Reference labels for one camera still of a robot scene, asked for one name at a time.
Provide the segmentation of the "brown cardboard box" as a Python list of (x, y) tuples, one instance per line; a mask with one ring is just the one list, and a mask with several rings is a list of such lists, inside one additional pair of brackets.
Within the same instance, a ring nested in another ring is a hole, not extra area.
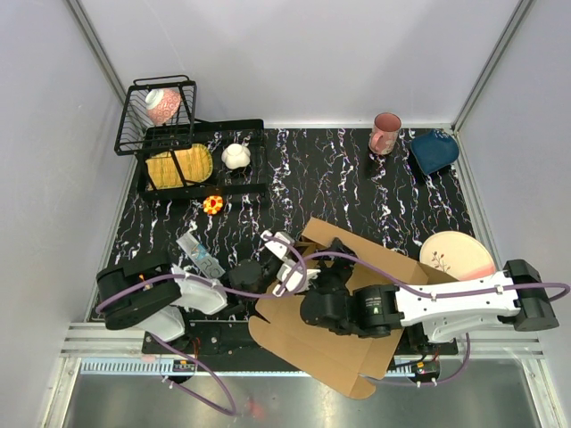
[[(334, 238), (352, 249), (359, 259), (405, 284), (445, 284), (455, 277), (389, 250), (326, 221), (311, 218), (302, 239), (326, 248)], [(300, 317), (302, 296), (259, 300), (259, 313), (248, 321), (252, 338), (265, 350), (352, 399), (366, 399), (376, 387), (365, 378), (381, 379), (401, 339), (402, 330), (380, 339), (337, 335), (307, 325)]]

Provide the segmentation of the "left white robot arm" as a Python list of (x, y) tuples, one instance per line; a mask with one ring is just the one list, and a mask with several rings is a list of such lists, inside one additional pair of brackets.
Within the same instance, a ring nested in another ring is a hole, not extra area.
[(154, 334), (172, 352), (186, 351), (193, 332), (183, 313), (206, 316), (244, 311), (249, 293), (262, 293), (276, 279), (280, 261), (245, 260), (220, 278), (204, 278), (151, 256), (108, 267), (96, 275), (100, 303), (96, 312), (111, 331), (135, 327)]

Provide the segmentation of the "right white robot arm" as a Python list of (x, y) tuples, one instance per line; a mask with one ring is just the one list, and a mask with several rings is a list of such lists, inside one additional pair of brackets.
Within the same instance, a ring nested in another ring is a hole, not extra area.
[(320, 271), (304, 294), (300, 316), (305, 324), (338, 335), (377, 339), (408, 327), (406, 345), (421, 354), (487, 326), (510, 325), (517, 332), (559, 326), (546, 293), (549, 284), (522, 259), (474, 280), (435, 285), (392, 280), (350, 291), (353, 269), (364, 263), (350, 247), (334, 238), (315, 257)]

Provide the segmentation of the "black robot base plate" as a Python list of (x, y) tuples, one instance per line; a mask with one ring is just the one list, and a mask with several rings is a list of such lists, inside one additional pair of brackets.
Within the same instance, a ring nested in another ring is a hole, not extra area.
[[(211, 369), (220, 372), (295, 372), (297, 369), (271, 352), (260, 347), (248, 333), (245, 322), (196, 322), (190, 324), (190, 334), (170, 344), (184, 353), (194, 354)], [(429, 345), (418, 353), (405, 333), (389, 363), (389, 371), (406, 375), (414, 360), (430, 359), (435, 352), (441, 356), (458, 356), (456, 342)]]

